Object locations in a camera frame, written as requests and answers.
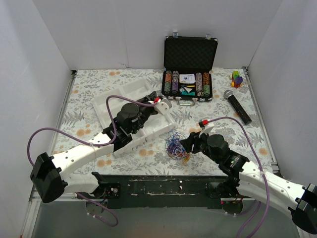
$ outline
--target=black microphone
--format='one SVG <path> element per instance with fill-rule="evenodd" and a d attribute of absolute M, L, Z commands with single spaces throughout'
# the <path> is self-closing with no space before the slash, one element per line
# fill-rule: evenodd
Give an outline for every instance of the black microphone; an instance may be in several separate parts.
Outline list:
<path fill-rule="evenodd" d="M 233 106 L 234 110 L 237 112 L 239 117 L 242 119 L 245 125 L 250 124 L 252 122 L 251 118 L 248 116 L 246 111 L 240 105 L 236 97 L 233 95 L 231 90 L 227 90 L 224 92 L 224 97 L 228 99 L 229 103 Z"/>

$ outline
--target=colorful puzzle cube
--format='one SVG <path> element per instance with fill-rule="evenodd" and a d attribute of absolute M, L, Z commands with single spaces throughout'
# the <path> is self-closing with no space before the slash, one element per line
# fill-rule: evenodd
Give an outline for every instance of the colorful puzzle cube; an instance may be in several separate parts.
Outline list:
<path fill-rule="evenodd" d="M 231 87 L 238 88 L 242 86 L 243 78 L 240 76 L 238 71 L 232 72 L 231 80 L 232 80 Z"/>

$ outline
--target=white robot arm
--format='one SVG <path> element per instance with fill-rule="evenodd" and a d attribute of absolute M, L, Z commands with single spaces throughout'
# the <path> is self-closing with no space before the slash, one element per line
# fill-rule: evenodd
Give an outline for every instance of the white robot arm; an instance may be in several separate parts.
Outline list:
<path fill-rule="evenodd" d="M 199 122 L 202 132 L 192 132 L 187 139 L 181 140 L 187 153 L 202 152 L 228 175 L 227 180 L 215 188 L 219 194 L 237 194 L 255 198 L 266 203 L 266 190 L 269 191 L 269 205 L 292 218 L 302 230 L 317 234 L 317 187 L 309 184 L 304 187 L 280 178 L 270 172 L 262 172 L 259 166 L 229 149 L 222 135 L 209 135 L 213 123 L 208 120 Z M 265 185 L 263 173 L 267 180 Z"/>
<path fill-rule="evenodd" d="M 131 134 L 143 128 L 151 115 L 166 114 L 171 108 L 167 98 L 157 97 L 154 91 L 138 100 L 141 104 L 154 104 L 153 107 L 125 104 L 114 118 L 112 124 L 88 141 L 88 145 L 79 145 L 65 152 L 48 156 L 39 155 L 34 163 L 30 178 L 44 203 L 52 202 L 63 193 L 87 192 L 94 195 L 100 186 L 98 175 L 75 175 L 76 169 L 90 161 L 117 151 L 132 141 Z"/>

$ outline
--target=white wall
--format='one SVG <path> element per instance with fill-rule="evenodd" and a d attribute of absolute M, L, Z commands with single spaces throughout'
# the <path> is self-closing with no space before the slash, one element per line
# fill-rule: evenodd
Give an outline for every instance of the white wall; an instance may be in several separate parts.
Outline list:
<path fill-rule="evenodd" d="M 71 69 L 163 68 L 163 40 L 219 38 L 214 66 L 249 65 L 282 0 L 33 0 Z"/>
<path fill-rule="evenodd" d="M 56 126 L 71 71 L 31 0 L 0 1 L 0 237 L 21 234 L 30 191 L 28 138 Z M 34 140 L 33 158 L 52 133 Z"/>
<path fill-rule="evenodd" d="M 279 167 L 317 184 L 317 2 L 283 0 L 251 61 L 251 83 Z"/>

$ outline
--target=white plastic tray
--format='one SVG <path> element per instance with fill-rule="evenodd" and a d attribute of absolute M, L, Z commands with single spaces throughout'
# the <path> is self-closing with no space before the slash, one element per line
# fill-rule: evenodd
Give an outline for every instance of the white plastic tray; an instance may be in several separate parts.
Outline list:
<path fill-rule="evenodd" d="M 132 100 L 138 100 L 152 93 L 154 89 L 145 79 L 138 79 L 134 82 L 119 86 L 117 89 L 111 90 L 93 99 L 93 106 L 99 118 L 99 121 L 103 128 L 110 125 L 111 120 L 106 108 L 106 99 L 110 95 L 120 95 Z M 128 101 L 111 98 L 109 100 L 109 107 L 113 117 L 116 117 L 117 113 L 121 110 L 124 104 Z M 177 123 L 170 115 L 170 113 L 163 115 L 150 116 L 148 121 L 144 124 L 144 127 L 136 134 L 132 134 L 132 141 L 117 150 L 115 154 L 121 154 L 124 152 L 130 152 L 132 148 L 143 144 L 146 140 L 154 139 L 158 135 L 170 131 L 174 127 L 177 127 Z"/>

